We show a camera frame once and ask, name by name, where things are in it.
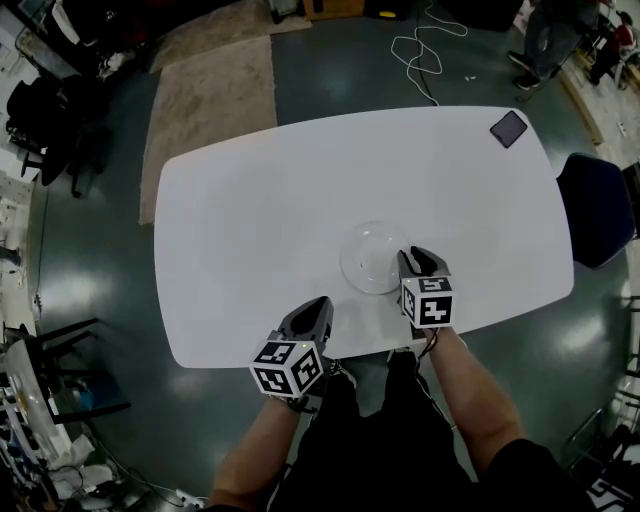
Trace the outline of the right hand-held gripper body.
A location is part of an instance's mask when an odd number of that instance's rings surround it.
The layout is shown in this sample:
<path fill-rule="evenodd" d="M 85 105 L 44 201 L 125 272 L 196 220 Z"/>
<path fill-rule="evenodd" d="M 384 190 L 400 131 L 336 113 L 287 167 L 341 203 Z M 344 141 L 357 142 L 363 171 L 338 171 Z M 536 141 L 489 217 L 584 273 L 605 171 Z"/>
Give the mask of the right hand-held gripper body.
<path fill-rule="evenodd" d="M 455 293 L 449 276 L 411 277 L 400 280 L 399 305 L 410 324 L 413 340 L 425 331 L 453 325 Z"/>

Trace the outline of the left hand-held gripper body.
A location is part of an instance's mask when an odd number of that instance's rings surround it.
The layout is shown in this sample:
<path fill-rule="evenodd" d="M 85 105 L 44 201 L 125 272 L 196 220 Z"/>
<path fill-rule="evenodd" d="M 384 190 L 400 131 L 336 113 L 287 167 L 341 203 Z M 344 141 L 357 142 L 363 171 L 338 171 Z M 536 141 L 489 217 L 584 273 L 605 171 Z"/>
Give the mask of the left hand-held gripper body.
<path fill-rule="evenodd" d="M 312 388 L 325 372 L 322 355 L 331 329 L 302 335 L 273 330 L 258 343 L 248 368 L 259 391 L 283 401 L 298 413 L 315 413 L 308 405 Z"/>

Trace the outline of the person's left forearm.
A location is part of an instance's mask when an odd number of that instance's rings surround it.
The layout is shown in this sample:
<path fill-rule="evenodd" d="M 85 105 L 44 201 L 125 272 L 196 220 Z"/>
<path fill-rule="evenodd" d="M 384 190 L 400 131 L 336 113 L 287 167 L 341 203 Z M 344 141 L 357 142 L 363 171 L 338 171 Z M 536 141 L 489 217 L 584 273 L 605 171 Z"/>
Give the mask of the person's left forearm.
<path fill-rule="evenodd" d="M 268 398 L 216 471 L 209 504 L 264 511 L 285 467 L 299 421 L 300 414 L 284 401 Z"/>

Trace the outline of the person's right forearm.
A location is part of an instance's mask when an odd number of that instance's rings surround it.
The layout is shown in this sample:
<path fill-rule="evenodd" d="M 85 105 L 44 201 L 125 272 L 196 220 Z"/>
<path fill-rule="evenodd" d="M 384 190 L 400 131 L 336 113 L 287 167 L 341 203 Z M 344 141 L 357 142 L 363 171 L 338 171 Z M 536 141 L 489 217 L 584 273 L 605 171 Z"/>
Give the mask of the person's right forearm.
<path fill-rule="evenodd" d="M 452 328 L 438 332 L 429 357 L 476 475 L 482 478 L 505 446 L 526 437 L 520 415 Z"/>

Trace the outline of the person's left sneaker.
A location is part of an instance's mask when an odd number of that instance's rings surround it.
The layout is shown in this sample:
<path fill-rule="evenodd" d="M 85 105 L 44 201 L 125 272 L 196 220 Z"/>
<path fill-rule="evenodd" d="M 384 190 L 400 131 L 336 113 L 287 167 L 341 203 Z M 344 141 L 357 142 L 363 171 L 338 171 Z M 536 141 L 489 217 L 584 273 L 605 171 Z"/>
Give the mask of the person's left sneaker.
<path fill-rule="evenodd" d="M 357 387 L 356 378 L 343 366 L 342 362 L 339 359 L 332 362 L 330 366 L 329 377 L 344 377 L 350 382 L 353 388 Z"/>

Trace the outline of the person's black clothing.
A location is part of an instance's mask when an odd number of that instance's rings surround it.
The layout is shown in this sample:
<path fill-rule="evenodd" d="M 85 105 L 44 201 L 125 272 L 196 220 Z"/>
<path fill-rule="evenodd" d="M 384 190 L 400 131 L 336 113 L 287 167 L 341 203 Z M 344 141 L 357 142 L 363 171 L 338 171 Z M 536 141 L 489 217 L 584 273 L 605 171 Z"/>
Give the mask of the person's black clothing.
<path fill-rule="evenodd" d="M 415 365 L 388 366 L 379 411 L 330 378 L 316 418 L 293 438 L 262 512 L 595 512 L 592 500 L 527 437 L 476 475 L 464 440 Z"/>

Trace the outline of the black smartphone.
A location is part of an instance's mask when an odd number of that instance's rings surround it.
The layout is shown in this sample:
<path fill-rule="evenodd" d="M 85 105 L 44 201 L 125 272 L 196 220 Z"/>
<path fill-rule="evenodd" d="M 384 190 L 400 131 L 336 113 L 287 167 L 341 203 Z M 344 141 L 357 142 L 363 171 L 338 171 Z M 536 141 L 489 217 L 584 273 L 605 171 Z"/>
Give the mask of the black smartphone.
<path fill-rule="evenodd" d="M 527 123 L 514 110 L 510 110 L 490 128 L 490 133 L 503 148 L 509 149 L 527 129 Z"/>

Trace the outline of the dark blue chair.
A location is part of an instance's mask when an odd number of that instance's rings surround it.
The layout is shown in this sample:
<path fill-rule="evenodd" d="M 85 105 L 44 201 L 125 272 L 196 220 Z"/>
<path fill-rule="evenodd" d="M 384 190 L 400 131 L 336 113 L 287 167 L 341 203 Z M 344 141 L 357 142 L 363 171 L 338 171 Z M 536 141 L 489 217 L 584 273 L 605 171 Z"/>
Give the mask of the dark blue chair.
<path fill-rule="evenodd" d="M 557 184 L 573 259 L 590 269 L 606 265 L 636 234 L 632 203 L 621 170 L 599 158 L 573 153 Z"/>

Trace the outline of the large beige rug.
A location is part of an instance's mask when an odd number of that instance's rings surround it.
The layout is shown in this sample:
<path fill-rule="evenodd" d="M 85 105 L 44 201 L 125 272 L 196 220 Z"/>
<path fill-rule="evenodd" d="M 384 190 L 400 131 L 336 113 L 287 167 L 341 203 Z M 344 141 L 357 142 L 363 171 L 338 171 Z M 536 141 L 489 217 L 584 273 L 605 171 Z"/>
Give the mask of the large beige rug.
<path fill-rule="evenodd" d="M 139 223 L 154 222 L 162 168 L 169 159 L 276 125 L 270 36 L 225 45 L 165 67 L 146 138 Z"/>

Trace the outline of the black office chair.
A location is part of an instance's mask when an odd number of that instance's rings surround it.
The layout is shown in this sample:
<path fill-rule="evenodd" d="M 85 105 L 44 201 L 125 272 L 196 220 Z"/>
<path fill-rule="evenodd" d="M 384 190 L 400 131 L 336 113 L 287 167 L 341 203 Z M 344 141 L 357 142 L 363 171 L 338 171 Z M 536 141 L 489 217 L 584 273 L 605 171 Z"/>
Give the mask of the black office chair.
<path fill-rule="evenodd" d="M 17 151 L 20 179 L 49 186 L 66 173 L 72 196 L 79 198 L 82 168 L 90 166 L 97 174 L 104 170 L 94 152 L 110 136 L 97 124 L 106 111 L 104 89 L 81 75 L 18 82 L 6 103 L 5 128 Z"/>

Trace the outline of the clothes rack with clothes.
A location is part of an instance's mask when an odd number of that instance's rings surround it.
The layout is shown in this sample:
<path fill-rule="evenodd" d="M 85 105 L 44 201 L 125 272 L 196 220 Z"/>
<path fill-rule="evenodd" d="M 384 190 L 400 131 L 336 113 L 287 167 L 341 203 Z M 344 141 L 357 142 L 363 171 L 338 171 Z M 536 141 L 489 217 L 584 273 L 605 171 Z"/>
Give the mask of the clothes rack with clothes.
<path fill-rule="evenodd" d="M 18 50 L 32 58 L 48 50 L 88 78 L 110 78 L 152 41 L 138 0 L 4 1 L 23 24 Z"/>

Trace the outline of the black frame stool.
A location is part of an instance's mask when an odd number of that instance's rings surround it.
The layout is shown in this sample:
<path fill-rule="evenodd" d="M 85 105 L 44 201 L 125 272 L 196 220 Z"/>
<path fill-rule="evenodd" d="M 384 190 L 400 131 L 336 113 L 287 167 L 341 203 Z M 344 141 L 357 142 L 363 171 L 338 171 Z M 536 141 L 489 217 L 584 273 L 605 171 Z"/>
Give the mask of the black frame stool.
<path fill-rule="evenodd" d="M 63 366 L 77 344 L 97 338 L 90 328 L 98 323 L 90 318 L 37 336 L 12 332 L 18 339 L 4 354 L 5 372 L 31 422 L 65 425 L 131 407 L 106 370 Z"/>

